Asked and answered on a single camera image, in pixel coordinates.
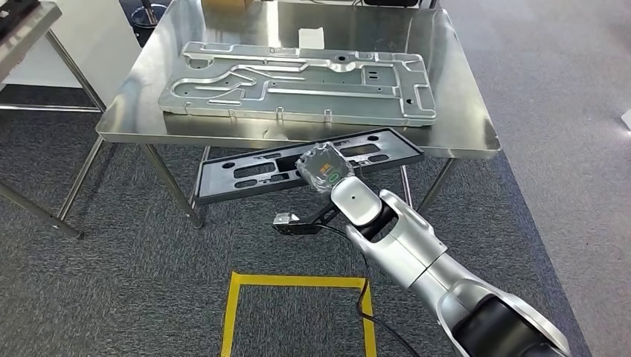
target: stainless steel table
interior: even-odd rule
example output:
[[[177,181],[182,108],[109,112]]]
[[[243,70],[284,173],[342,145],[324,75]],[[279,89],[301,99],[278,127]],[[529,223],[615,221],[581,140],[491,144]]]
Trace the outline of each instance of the stainless steel table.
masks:
[[[83,90],[87,93],[88,97],[95,105],[91,107],[78,107],[78,106],[49,106],[49,105],[23,105],[23,104],[0,104],[0,110],[35,110],[35,111],[52,111],[52,112],[105,112],[105,105],[103,101],[98,97],[96,91],[92,88],[86,77],[83,75],[77,64],[70,57],[65,50],[61,42],[57,39],[53,31],[51,30],[52,24],[61,17],[61,11],[58,6],[53,2],[45,2],[39,4],[38,7],[33,9],[26,18],[24,18],[13,31],[8,34],[0,42],[0,81],[2,81],[15,67],[19,61],[22,60],[24,55],[33,47],[42,36],[46,36],[46,39],[53,46],[57,54],[65,63],[66,67],[72,72],[74,77],[83,87]],[[74,202],[74,199],[81,188],[83,180],[85,179],[92,162],[94,161],[98,150],[103,143],[102,137],[99,137],[86,161],[83,163],[81,170],[77,174],[77,177],[70,189],[70,193],[66,197],[65,201],[60,208],[59,213],[55,216],[34,202],[28,200],[24,196],[17,193],[15,190],[8,187],[6,184],[0,182],[0,196],[4,196],[12,202],[22,206],[26,210],[29,210],[32,214],[38,216],[40,219],[48,222],[53,228],[59,229],[66,234],[70,234],[73,237],[81,237],[81,232],[74,229],[70,225],[64,222],[65,218],[70,211],[70,208]]]
[[[142,144],[172,194],[201,221],[153,144],[267,148],[318,141],[372,126],[277,122],[163,113],[158,97],[171,65],[189,41],[298,47],[298,29],[324,28],[327,49],[421,54],[429,70],[438,119],[425,128],[398,128],[427,155],[449,158],[426,195],[426,208],[456,158],[492,158],[500,144],[458,38],[443,10],[255,2],[244,13],[219,13],[206,2],[174,0],[134,64],[120,94],[97,125],[106,140]],[[407,178],[403,177],[404,186]]]

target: transparent plastic cover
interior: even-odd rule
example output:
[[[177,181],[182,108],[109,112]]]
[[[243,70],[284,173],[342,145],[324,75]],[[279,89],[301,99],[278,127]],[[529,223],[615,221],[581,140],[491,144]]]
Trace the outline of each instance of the transparent plastic cover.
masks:
[[[324,195],[342,179],[355,175],[353,165],[329,141],[302,154],[296,167],[305,181]]]

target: aluminum plate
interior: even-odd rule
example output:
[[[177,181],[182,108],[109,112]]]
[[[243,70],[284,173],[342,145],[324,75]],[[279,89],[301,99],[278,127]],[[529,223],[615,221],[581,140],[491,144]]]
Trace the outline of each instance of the aluminum plate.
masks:
[[[183,115],[425,126],[436,120],[418,54],[189,42],[159,99]]]

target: black plastic panel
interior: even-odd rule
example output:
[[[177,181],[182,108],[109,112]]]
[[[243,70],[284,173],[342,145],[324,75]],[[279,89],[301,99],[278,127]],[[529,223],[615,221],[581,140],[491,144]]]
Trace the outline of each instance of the black plastic panel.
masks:
[[[358,173],[412,164],[423,159],[420,149],[391,129],[377,129],[326,141],[333,142],[345,153]],[[304,186],[307,183],[300,177],[295,162],[315,144],[204,161],[199,166],[195,200],[208,204]]]

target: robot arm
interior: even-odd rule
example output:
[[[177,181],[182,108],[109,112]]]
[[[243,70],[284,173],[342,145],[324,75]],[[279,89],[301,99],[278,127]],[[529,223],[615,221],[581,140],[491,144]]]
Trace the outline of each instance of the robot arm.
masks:
[[[419,298],[461,355],[570,356],[561,331],[522,299],[451,258],[433,227],[392,192],[377,196],[350,176],[332,189],[331,200],[351,222],[351,242]],[[372,242],[394,218],[391,231]]]

